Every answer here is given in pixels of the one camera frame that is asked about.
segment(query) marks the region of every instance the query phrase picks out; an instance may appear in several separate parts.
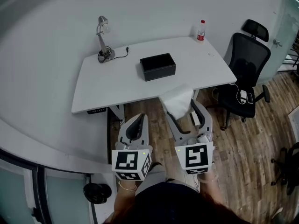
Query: door handle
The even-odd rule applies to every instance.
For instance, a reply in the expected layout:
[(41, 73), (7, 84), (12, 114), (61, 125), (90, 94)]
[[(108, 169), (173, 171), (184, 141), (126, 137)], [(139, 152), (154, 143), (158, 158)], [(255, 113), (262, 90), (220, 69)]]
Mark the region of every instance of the door handle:
[(282, 45), (280, 44), (280, 41), (278, 41), (276, 39), (273, 40), (273, 44), (276, 45), (276, 47), (278, 47), (278, 46), (282, 47)]

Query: desk surface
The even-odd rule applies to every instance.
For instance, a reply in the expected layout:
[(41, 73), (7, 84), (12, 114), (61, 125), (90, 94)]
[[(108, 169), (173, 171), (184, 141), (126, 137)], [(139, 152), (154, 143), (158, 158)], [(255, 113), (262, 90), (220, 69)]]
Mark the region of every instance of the desk surface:
[[(144, 81), (140, 59), (170, 53), (176, 74)], [(126, 55), (126, 46), (115, 56)], [(158, 97), (181, 84), (193, 89), (233, 83), (236, 77), (214, 47), (205, 40), (179, 37), (129, 46), (129, 55), (100, 64), (97, 54), (84, 59), (72, 104), (72, 113)]]

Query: chair headrest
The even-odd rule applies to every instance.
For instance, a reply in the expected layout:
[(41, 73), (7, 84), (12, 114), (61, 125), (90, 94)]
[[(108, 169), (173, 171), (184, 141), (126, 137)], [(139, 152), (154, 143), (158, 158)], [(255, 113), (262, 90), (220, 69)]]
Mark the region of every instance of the chair headrest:
[(248, 32), (249, 34), (258, 37), (259, 39), (263, 40), (264, 42), (269, 41), (269, 32), (267, 28), (265, 28), (262, 24), (248, 19), (242, 27), (244, 32)]

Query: desk lamp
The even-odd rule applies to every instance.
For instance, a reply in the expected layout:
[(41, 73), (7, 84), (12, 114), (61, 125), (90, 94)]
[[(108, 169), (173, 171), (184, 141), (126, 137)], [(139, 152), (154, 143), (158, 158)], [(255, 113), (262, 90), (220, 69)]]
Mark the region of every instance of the desk lamp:
[(108, 46), (105, 45), (101, 34), (109, 33), (110, 26), (108, 25), (108, 19), (104, 16), (99, 17), (99, 24), (97, 26), (97, 35), (99, 37), (101, 51), (99, 52), (98, 59), (100, 63), (108, 62), (114, 58), (115, 52)]

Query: black office chair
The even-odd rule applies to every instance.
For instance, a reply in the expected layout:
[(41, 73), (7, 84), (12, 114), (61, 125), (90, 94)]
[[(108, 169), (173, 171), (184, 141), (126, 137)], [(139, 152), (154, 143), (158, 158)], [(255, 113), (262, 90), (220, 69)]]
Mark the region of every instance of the black office chair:
[[(250, 33), (251, 37), (242, 33), (233, 35), (233, 51), (229, 67), (237, 78), (236, 85), (218, 86), (218, 104), (206, 107), (207, 109), (221, 107), (227, 110), (226, 124), (221, 127), (221, 130), (227, 129), (230, 113), (242, 116), (242, 122), (245, 122), (246, 118), (255, 116), (257, 101), (264, 97), (266, 102), (270, 102), (267, 86), (263, 85), (263, 92), (256, 98), (253, 91), (257, 79), (271, 55), (269, 48), (258, 42), (256, 37), (267, 42), (269, 40), (268, 30), (253, 20), (247, 20), (242, 30)], [(248, 101), (241, 104), (240, 90), (252, 95), (252, 104), (249, 104)]]
[(281, 152), (285, 153), (285, 162), (282, 163), (275, 159), (271, 159), (271, 163), (278, 165), (281, 173), (275, 182), (271, 182), (271, 186), (277, 184), (277, 182), (282, 178), (281, 185), (287, 185), (286, 193), (291, 195), (295, 187), (299, 185), (299, 152), (294, 154), (294, 151), (299, 149), (299, 142), (294, 144), (289, 151), (284, 147)]

